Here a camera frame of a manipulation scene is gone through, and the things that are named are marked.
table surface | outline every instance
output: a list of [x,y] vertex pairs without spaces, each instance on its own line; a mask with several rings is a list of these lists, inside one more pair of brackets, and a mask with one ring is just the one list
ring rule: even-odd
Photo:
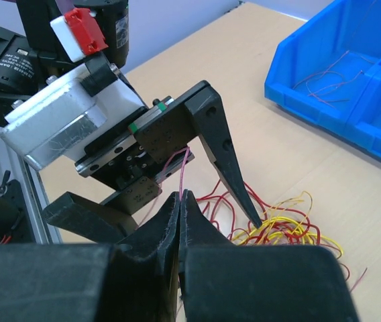
[[[191,35],[128,74],[146,101],[178,97],[205,79],[221,94],[246,181],[267,202],[309,191],[311,218],[324,235],[345,250],[343,263],[353,284],[368,268],[352,295],[362,321],[381,321],[381,163],[328,134],[283,113],[264,98],[264,81],[278,43],[303,22],[247,3]],[[196,158],[186,166],[184,185],[196,196],[217,181],[198,140]],[[92,178],[81,178],[61,158],[41,172],[51,201],[71,191],[99,202],[112,193]],[[163,185],[166,197],[178,189],[178,175]],[[137,221],[148,206],[135,215]],[[230,214],[221,213],[227,231]],[[245,217],[239,215],[239,224]],[[83,242],[68,232],[64,242]],[[178,321],[184,321],[183,313]]]

wire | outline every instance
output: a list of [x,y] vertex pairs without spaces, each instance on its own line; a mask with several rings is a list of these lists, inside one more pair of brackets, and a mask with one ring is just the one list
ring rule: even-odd
[[[162,171],[161,171],[161,173],[160,173],[160,178],[161,178],[161,180],[165,177],[165,175],[166,175],[166,169],[168,168],[168,166],[170,165],[170,163],[172,162],[172,160],[174,159],[174,157],[177,156],[177,155],[180,154],[180,153],[185,152],[185,151],[189,151],[189,148],[188,148],[188,147],[183,148],[183,149],[181,149],[181,150],[179,150],[179,151],[177,151],[177,152],[175,152],[175,153],[173,153],[173,154],[171,155],[171,157],[167,160],[167,162],[165,163],[165,165],[164,165],[164,167],[163,167],[163,169],[162,169]],[[159,199],[159,196],[160,196],[161,192],[162,192],[162,183],[159,184],[159,193],[158,193],[158,195],[156,196],[154,202],[152,203],[152,206],[149,208],[148,213],[146,213],[146,215],[145,215],[145,216],[143,217],[143,219],[140,221],[140,223],[138,224],[138,226],[137,226],[136,229],[138,229],[138,227],[140,227],[141,225],[143,225],[143,223],[144,223],[144,222],[146,221],[146,219],[149,217],[150,213],[153,211],[153,209],[154,209],[156,203],[158,202],[158,199]]]
[[11,241],[11,236],[7,237],[2,243],[0,244],[8,244]]
[[[246,245],[316,245],[331,250],[337,260],[343,257],[343,248],[334,239],[323,235],[316,225],[311,223],[309,215],[313,209],[313,197],[307,191],[303,191],[299,196],[289,198],[281,201],[273,206],[263,201],[251,188],[250,185],[244,183],[249,196],[261,207],[263,219],[262,226],[258,229],[253,227],[252,223],[248,221],[247,229],[231,227],[231,232],[227,238],[239,246]],[[213,225],[217,226],[219,230],[219,223],[215,220],[216,210],[220,204],[226,204],[229,208],[233,209],[232,204],[227,200],[228,192],[215,195],[216,190],[219,188],[220,180],[217,181],[214,189],[206,196],[198,198],[199,203],[207,202],[203,209],[203,213],[209,211],[210,202],[215,201],[215,206],[211,212],[210,221]],[[294,206],[305,202],[303,196],[308,196],[310,205],[307,212],[295,209]],[[299,215],[302,218],[295,219],[289,217],[287,214]],[[343,263],[339,262],[345,269],[345,279],[350,278],[350,269]]]
[[183,301],[180,300],[180,305],[178,306],[178,309],[177,309],[177,313],[176,313],[176,314],[178,314],[178,313],[180,312],[180,310],[182,309],[182,307],[183,307]]
[[350,289],[350,292],[353,292],[353,290],[356,288],[356,286],[360,283],[360,281],[364,278],[366,272],[368,271],[368,267],[365,268],[364,272],[362,273],[362,275],[355,281],[355,283],[353,284],[353,286],[351,287]]
[[182,168],[180,170],[180,183],[179,183],[179,188],[178,188],[178,196],[180,198],[180,200],[182,200],[182,196],[183,196],[183,177],[184,177],[184,167],[186,166],[186,162],[188,160],[188,157],[189,157],[189,147],[186,149],[186,153],[184,154],[184,158],[183,158],[183,163],[182,163]]

screw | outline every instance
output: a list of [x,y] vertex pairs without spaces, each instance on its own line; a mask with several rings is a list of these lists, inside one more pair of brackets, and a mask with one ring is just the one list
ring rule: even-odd
[[56,77],[55,75],[52,75],[50,76],[48,79],[46,79],[46,83],[48,85],[52,84],[54,81],[56,81],[58,79],[58,77]]
[[21,99],[18,99],[18,100],[14,101],[14,102],[11,104],[11,107],[12,107],[13,109],[16,109],[16,108],[18,108],[20,105],[22,105],[22,103],[23,103],[23,101],[22,101]]
[[121,73],[120,69],[116,66],[116,64],[110,64],[110,70],[113,72],[114,75],[119,76]]

yellow wire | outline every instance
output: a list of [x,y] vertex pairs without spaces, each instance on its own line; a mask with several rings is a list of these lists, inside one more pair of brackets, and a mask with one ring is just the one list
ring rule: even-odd
[[[287,208],[293,208],[297,204],[305,202],[305,200],[301,199],[301,197],[303,195],[307,195],[310,198],[309,209],[305,213],[304,218],[300,222],[298,222],[297,220],[295,220],[293,218],[283,216],[282,214],[287,211],[286,210]],[[290,205],[288,205],[287,207],[286,206],[282,207],[283,208],[282,210],[278,209],[278,208],[281,208],[282,205],[285,205],[287,203],[290,203]],[[271,244],[277,245],[277,243],[281,240],[281,238],[284,237],[284,231],[271,232],[271,230],[273,229],[274,225],[277,222],[282,221],[282,222],[286,222],[286,223],[294,226],[293,229],[287,229],[287,232],[289,232],[290,234],[292,234],[292,235],[294,233],[298,233],[298,235],[303,234],[303,236],[299,239],[299,241],[302,245],[305,245],[305,244],[315,245],[316,243],[314,241],[314,238],[317,238],[318,235],[316,233],[313,233],[310,231],[308,231],[308,232],[306,232],[306,234],[304,234],[305,228],[303,227],[303,223],[305,220],[308,219],[312,209],[313,209],[313,196],[308,191],[303,191],[297,197],[289,198],[285,201],[281,201],[281,202],[275,204],[274,206],[267,207],[265,212],[262,213],[262,216],[261,216],[261,217],[266,216],[267,219],[263,220],[262,226],[260,228],[258,228],[258,229],[253,228],[252,231],[249,232],[248,234],[245,232],[241,232],[241,233],[237,234],[236,236],[234,236],[231,240],[233,242],[238,241],[237,245],[241,246],[241,245],[247,244],[250,238],[252,238],[255,235],[257,235],[258,233],[260,233],[263,229],[266,229],[266,232],[264,232],[264,235],[260,238],[260,241],[258,241],[255,244],[260,245],[266,238],[268,238],[270,241],[275,239]],[[344,255],[344,250],[339,245],[339,243],[337,241],[335,241],[334,239],[331,239],[329,237],[326,237],[324,235],[319,235],[319,237],[320,237],[320,240],[323,240],[324,242],[331,244],[335,248],[337,248],[337,250],[339,251],[339,256],[337,258],[340,258]]]

printed label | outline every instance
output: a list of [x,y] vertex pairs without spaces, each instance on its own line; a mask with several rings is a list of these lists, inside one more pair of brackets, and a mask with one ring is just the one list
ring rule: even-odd
[[21,75],[31,79],[34,76],[34,70],[29,60],[18,55],[6,54],[0,59],[0,66],[16,70]]

